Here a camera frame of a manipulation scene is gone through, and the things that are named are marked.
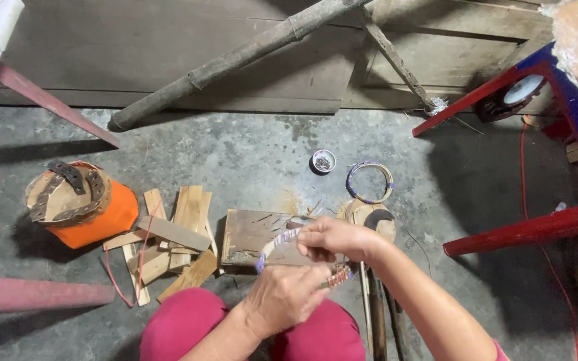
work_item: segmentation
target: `hand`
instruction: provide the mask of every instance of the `hand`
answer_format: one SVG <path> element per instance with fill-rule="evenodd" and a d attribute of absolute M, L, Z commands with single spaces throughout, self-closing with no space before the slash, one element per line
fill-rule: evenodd
<path fill-rule="evenodd" d="M 243 301 L 245 323 L 261 340 L 307 318 L 329 293 L 318 286 L 331 276 L 325 266 L 269 266 Z"/>
<path fill-rule="evenodd" d="M 369 228 L 322 216 L 300 230 L 296 246 L 301 255 L 314 261 L 329 261 L 333 254 L 342 253 L 361 262 L 373 259 L 375 245 L 382 241 Z"/>

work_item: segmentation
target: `orange fabric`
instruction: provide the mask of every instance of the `orange fabric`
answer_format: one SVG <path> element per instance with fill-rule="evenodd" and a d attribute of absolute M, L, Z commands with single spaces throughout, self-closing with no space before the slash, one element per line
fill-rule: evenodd
<path fill-rule="evenodd" d="M 110 183 L 110 203 L 92 222 L 72 227 L 46 227 L 48 231 L 73 249 L 128 231 L 139 214 L 137 198 L 129 187 L 112 179 Z"/>

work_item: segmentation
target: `red wire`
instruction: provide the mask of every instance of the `red wire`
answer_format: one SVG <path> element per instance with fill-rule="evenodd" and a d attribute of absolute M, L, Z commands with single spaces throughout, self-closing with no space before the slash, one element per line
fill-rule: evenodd
<path fill-rule="evenodd" d="M 157 206 L 153 210 L 153 215 L 155 215 L 155 213 L 157 212 L 157 209 L 159 208 L 160 204 L 162 204 L 162 200 L 157 202 Z M 144 265 L 144 250 L 147 248 L 147 240 L 149 239 L 149 235 L 151 233 L 151 224 L 152 223 L 153 223 L 153 218 L 151 217 L 151 220 L 149 221 L 149 227 L 147 228 L 147 234 L 144 236 L 144 242 L 142 242 L 142 249 L 139 252 L 139 273 L 137 275 L 137 296 L 135 299 L 136 302 L 137 302 L 137 300 L 139 300 L 139 296 L 140 296 L 141 291 L 142 291 L 142 287 L 140 287 L 140 286 L 142 285 L 142 266 Z M 108 272 L 108 275 L 110 276 L 110 281 L 113 283 L 113 286 L 115 286 L 115 289 L 119 293 L 119 296 L 124 300 L 124 302 L 128 305 L 128 307 L 135 306 L 135 303 L 130 302 L 129 300 L 127 300 L 124 297 L 124 293 L 122 293 L 122 291 L 119 289 L 119 287 L 117 286 L 117 283 L 115 282 L 115 278 L 113 278 L 113 273 L 110 271 L 110 266 L 109 266 L 110 263 L 108 262 L 108 248 L 106 245 L 104 245 L 104 253 L 106 254 L 106 271 Z"/>
<path fill-rule="evenodd" d="M 523 199 L 523 215 L 525 216 L 525 220 L 528 220 L 528 209 L 527 209 L 527 202 L 525 199 L 525 157 L 524 157 L 524 144 L 525 144 L 525 129 L 527 128 L 527 124 L 523 124 L 523 128 L 521 129 L 521 196 Z M 548 252 L 545 251 L 543 245 L 539 244 L 541 250 L 543 251 L 543 255 L 545 259 L 548 261 L 548 266 L 550 266 L 550 270 L 552 271 L 552 275 L 554 279 L 557 280 L 561 291 L 563 292 L 563 296 L 566 298 L 566 303 L 568 304 L 568 309 L 570 310 L 570 323 L 572 325 L 572 332 L 574 333 L 574 343 L 577 349 L 577 361 L 578 361 L 578 328 L 577 328 L 577 315 L 574 312 L 574 307 L 572 307 L 572 303 L 570 302 L 570 298 L 568 297 L 568 292 L 566 292 L 566 288 L 561 283 L 557 272 L 552 267 L 552 262 L 550 261 L 550 257 L 548 257 Z"/>

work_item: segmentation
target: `white bowl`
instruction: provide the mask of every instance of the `white bowl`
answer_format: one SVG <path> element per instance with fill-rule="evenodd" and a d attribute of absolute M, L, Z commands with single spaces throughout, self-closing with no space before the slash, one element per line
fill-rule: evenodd
<path fill-rule="evenodd" d="M 326 160 L 328 160 L 328 161 L 329 161 L 329 168 L 327 168 L 327 169 L 319 168 L 319 167 L 316 165 L 316 160 L 317 160 L 318 158 L 325 158 Z M 331 171 L 333 170 L 333 168 L 336 166 L 336 157 L 333 156 L 333 153 L 332 153 L 332 152 L 330 152 L 330 151 L 328 151 L 328 150 L 326 150 L 326 149 L 321 149 L 321 150 L 315 152 L 315 153 L 311 156 L 311 163 L 313 164 L 313 167 L 314 167 L 317 171 L 322 172 L 322 173 L 329 173 L 329 172 L 331 172 Z"/>

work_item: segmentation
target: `small bowl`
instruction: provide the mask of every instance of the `small bowl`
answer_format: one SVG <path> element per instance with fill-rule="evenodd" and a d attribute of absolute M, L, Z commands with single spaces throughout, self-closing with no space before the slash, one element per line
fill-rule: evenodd
<path fill-rule="evenodd" d="M 320 159 L 320 158 L 324 158 L 324 159 L 329 161 L 329 167 L 328 168 L 323 168 L 322 166 L 318 165 L 318 159 Z M 326 149 L 321 149 L 318 152 L 315 152 L 311 156 L 311 163 L 312 163 L 314 169 L 316 169 L 318 172 L 320 172 L 322 174 L 327 174 L 327 173 L 331 172 L 333 170 L 333 168 L 336 166 L 336 157 L 334 157 L 332 152 L 330 152 Z"/>

